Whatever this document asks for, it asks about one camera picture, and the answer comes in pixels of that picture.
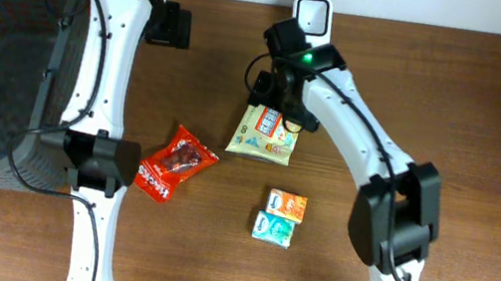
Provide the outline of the red Hacks candy bag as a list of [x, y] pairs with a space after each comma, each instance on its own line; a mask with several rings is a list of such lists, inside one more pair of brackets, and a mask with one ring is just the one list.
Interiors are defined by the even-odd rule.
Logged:
[[218, 161], [213, 151], [179, 126], [168, 146], [140, 161], [134, 184], [155, 202], [169, 202], [180, 183]]

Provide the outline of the yellow snack bag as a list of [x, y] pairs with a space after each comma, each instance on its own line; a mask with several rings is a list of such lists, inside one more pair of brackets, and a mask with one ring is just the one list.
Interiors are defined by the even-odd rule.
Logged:
[[249, 105], [225, 151], [287, 166], [298, 130], [299, 126], [285, 122], [278, 111]]

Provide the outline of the orange tissue pack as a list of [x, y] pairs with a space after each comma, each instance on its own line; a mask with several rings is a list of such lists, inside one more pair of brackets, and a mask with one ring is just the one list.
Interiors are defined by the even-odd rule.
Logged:
[[307, 202], [307, 197], [272, 188], [267, 199], [266, 212], [300, 224], [305, 215]]

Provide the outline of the teal tissue pack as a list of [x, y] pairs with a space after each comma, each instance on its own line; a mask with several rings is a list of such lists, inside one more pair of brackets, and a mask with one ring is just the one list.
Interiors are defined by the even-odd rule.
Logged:
[[252, 237], [287, 249], [291, 246], [295, 227], [296, 224], [291, 220], [260, 210], [255, 219]]

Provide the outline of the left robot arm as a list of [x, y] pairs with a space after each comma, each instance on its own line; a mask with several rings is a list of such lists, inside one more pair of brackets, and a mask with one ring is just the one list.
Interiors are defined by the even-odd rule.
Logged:
[[87, 38], [60, 124], [40, 136], [66, 173], [73, 207], [66, 281], [115, 281], [120, 209], [141, 148], [124, 140], [125, 99], [141, 42], [189, 46], [191, 14], [169, 0], [89, 0]]

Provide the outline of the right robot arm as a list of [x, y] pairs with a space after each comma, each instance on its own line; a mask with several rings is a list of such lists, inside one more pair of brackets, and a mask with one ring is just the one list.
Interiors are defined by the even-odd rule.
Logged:
[[393, 142], [337, 48], [311, 44], [298, 23], [286, 19], [263, 33], [269, 83], [254, 93], [293, 124], [331, 137], [357, 186], [347, 226], [370, 281], [419, 281], [438, 238], [440, 173]]

